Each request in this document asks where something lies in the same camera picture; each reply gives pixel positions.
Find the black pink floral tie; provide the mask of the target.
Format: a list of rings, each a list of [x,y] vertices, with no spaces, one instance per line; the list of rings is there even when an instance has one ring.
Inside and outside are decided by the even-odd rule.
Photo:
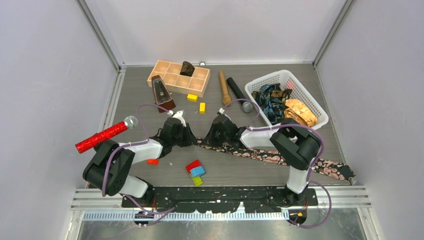
[[[233,156],[239,156],[243,158],[249,158],[257,161],[274,163],[278,165],[287,166],[288,162],[284,157],[275,150],[261,150],[256,148],[234,148],[229,145],[222,146],[210,146],[202,144],[202,139],[197,138],[194,145],[203,149],[213,150],[220,153],[226,153]],[[356,175],[351,167],[342,162],[336,162],[326,159],[318,159],[312,167],[314,173],[319,173],[324,176],[328,176],[341,181],[350,181]]]

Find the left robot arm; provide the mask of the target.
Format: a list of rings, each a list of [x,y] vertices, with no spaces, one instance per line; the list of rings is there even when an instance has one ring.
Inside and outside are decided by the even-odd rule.
[[[149,159],[160,159],[174,146],[195,145],[197,139],[190,125],[181,117],[169,117],[156,135],[133,143],[117,143],[108,139],[95,146],[95,154],[85,167],[82,178],[102,191],[103,195],[130,195],[141,207],[153,202],[150,184],[131,176],[133,165]]]

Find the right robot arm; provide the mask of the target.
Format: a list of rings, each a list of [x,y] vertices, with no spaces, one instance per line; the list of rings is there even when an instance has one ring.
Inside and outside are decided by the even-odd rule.
[[[269,127],[238,127],[226,114],[215,117],[201,145],[229,145],[235,150],[274,147],[289,165],[284,190],[285,198],[291,205],[299,205],[305,199],[311,163],[323,148],[322,139],[310,127],[292,118]]]

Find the yellow block upright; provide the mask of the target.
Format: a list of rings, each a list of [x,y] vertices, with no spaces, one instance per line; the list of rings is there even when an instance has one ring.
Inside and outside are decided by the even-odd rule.
[[[200,114],[205,114],[206,112],[206,103],[205,102],[201,102],[199,104],[199,113]]]

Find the black microphone silver head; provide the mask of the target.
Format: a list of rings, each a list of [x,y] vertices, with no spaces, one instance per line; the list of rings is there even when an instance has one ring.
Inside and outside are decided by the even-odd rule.
[[[246,99],[246,97],[243,94],[243,92],[241,91],[241,89],[238,87],[238,85],[236,84],[234,79],[232,77],[229,77],[229,78],[226,79],[226,82],[227,82],[228,86],[231,88],[231,90],[233,91],[233,93],[235,94],[235,96],[237,97],[237,99],[243,99],[243,100],[239,101],[242,110],[245,113],[252,112],[253,108],[254,108],[253,105],[249,101],[244,100],[244,99]]]

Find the orange red small brick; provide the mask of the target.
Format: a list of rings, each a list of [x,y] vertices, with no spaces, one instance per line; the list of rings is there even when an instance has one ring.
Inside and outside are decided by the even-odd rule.
[[[150,165],[155,165],[155,166],[159,164],[159,160],[157,158],[148,159],[146,162]]]

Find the brown wooden metronome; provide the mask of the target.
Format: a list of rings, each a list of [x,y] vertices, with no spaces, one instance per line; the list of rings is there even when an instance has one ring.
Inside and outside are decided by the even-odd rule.
[[[176,107],[176,104],[160,75],[152,76],[151,83],[154,101],[158,106],[162,107],[158,108],[158,112],[164,113],[166,111],[173,110]]]

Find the red toy brick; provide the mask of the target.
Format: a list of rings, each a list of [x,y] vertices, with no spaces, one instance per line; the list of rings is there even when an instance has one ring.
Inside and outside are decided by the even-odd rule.
[[[201,166],[202,166],[201,162],[200,162],[198,159],[196,159],[195,161],[193,161],[193,162],[189,163],[189,164],[185,167],[185,169],[186,169],[186,171],[190,174],[190,173],[191,173],[191,169],[193,169],[193,168],[197,168],[197,167],[201,167]]]

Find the yellow block near tray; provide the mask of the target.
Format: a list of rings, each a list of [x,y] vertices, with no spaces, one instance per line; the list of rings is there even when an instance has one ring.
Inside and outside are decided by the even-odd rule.
[[[186,98],[190,102],[197,102],[199,97],[195,94],[188,94]]]

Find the red glitter microphone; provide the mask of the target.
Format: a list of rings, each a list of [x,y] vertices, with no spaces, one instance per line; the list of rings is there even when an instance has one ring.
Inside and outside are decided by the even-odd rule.
[[[129,129],[134,129],[138,125],[138,119],[135,116],[127,116],[123,121],[120,121],[101,132],[95,133],[93,136],[75,144],[78,153],[82,154],[98,144],[119,135]]]

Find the blue toy brick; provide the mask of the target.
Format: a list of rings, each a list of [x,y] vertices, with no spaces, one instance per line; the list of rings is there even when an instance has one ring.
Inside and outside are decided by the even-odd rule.
[[[192,177],[197,178],[206,174],[205,169],[202,166],[194,167],[190,170]]]

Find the yellow green translucent brick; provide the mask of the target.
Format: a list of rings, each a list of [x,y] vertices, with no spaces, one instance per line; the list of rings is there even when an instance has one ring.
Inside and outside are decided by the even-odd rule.
[[[200,176],[193,176],[192,174],[190,174],[190,177],[196,187],[199,187],[203,184],[203,181]]]

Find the wooden compartment tray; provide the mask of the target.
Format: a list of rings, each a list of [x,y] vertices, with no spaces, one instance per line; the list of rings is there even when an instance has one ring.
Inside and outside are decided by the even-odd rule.
[[[182,63],[158,60],[147,78],[147,84],[152,87],[152,77],[159,76],[171,93],[192,94],[202,98],[205,94],[210,70],[195,66],[192,76],[180,75]]]

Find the blue patterned tie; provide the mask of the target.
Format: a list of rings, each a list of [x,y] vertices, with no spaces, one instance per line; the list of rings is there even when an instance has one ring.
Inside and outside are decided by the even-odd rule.
[[[279,119],[284,118],[284,110],[287,108],[285,102],[292,92],[291,88],[282,90],[281,84],[277,83],[266,84],[251,94],[265,117],[274,125]]]

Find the dark rolled tie in tray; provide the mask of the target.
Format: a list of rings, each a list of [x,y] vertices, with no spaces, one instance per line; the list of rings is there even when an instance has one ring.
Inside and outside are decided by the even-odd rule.
[[[180,69],[180,75],[186,77],[192,77],[195,71],[195,67],[188,61],[183,61]]]

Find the orange gold tie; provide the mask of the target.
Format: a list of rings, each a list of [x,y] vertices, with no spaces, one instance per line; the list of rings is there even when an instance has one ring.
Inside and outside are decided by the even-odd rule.
[[[300,100],[287,99],[285,101],[284,117],[294,119],[299,124],[313,127],[318,122],[315,114]]]

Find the white plastic basket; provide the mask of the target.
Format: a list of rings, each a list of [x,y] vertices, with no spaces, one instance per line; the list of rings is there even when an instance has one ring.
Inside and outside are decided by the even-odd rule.
[[[321,128],[329,122],[329,116],[301,82],[289,71],[279,70],[256,78],[244,86],[246,95],[250,100],[254,100],[252,92],[260,90],[264,85],[280,84],[281,89],[292,90],[291,98],[303,102],[317,117],[317,123],[312,127],[314,130]]]

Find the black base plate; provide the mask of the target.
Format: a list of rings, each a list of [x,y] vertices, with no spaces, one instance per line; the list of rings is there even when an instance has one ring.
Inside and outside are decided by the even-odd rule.
[[[205,186],[149,187],[141,198],[122,199],[123,208],[155,207],[160,212],[173,208],[176,213],[234,213],[243,207],[246,213],[276,213],[282,208],[315,207],[316,191],[307,188],[295,194],[284,186]]]

